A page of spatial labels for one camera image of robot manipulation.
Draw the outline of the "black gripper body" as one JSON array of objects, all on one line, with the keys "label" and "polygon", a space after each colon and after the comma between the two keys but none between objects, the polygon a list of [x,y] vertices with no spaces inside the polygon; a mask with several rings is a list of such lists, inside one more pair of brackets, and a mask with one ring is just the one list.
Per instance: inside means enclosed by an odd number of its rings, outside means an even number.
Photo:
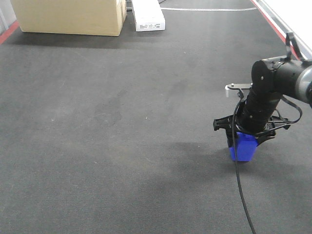
[{"label": "black gripper body", "polygon": [[[217,131],[219,129],[225,129],[226,136],[227,136],[227,144],[228,147],[233,147],[233,133],[232,133],[232,123],[233,123],[233,115],[215,119],[213,122],[214,130]],[[245,126],[243,124],[239,124],[237,117],[235,118],[235,124],[234,124],[234,131],[236,134],[234,135],[235,138],[238,138],[238,133],[243,133],[247,135],[251,135],[255,137],[257,141],[257,145],[259,146],[263,142],[273,139],[276,136],[276,130],[277,129],[289,129],[291,126],[290,123],[286,123],[286,121],[282,120],[279,117],[271,116],[269,118],[269,121],[264,125],[264,129],[262,130],[256,130],[255,132],[252,131],[252,128],[255,127],[255,125]]]}]

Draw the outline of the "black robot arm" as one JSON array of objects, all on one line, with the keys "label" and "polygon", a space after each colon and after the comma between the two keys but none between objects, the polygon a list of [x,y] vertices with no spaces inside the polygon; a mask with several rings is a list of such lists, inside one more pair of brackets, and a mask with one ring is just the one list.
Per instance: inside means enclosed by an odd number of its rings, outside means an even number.
[{"label": "black robot arm", "polygon": [[312,102],[312,62],[284,57],[262,59],[252,67],[252,86],[247,98],[238,103],[231,116],[214,120],[214,130],[225,129],[229,147],[233,147],[233,132],[245,133],[261,144],[276,135],[277,122],[273,112],[284,96],[304,103]]}]

